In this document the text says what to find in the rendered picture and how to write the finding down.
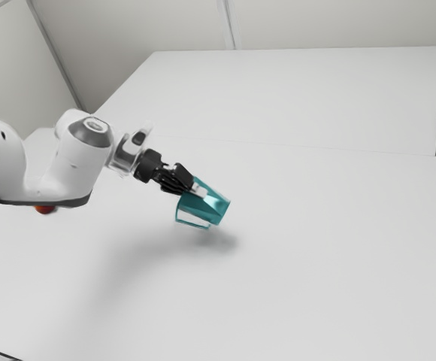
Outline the teal faceted mug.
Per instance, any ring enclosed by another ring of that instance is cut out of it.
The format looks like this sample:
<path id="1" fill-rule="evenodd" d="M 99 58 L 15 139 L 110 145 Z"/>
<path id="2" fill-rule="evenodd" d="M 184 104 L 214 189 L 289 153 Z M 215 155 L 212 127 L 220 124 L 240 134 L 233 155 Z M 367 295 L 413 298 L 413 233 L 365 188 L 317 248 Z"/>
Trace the teal faceted mug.
<path id="1" fill-rule="evenodd" d="M 177 203 L 175 221 L 199 229 L 218 226 L 231 201 L 198 177 L 190 191 L 184 192 Z"/>

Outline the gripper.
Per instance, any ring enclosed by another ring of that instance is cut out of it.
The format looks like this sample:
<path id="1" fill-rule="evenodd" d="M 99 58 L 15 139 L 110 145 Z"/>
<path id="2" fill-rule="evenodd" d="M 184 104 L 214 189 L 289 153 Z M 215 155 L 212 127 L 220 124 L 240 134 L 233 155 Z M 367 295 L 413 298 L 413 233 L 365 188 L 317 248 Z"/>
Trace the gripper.
<path id="1" fill-rule="evenodd" d="M 169 164 L 162 161 L 162 154 L 150 148 L 138 157 L 134 178 L 145 184 L 154 180 L 159 183 L 161 191 L 177 196 L 191 193 L 204 198 L 207 195 L 207 190 L 183 165 L 175 163 L 169 168 Z"/>

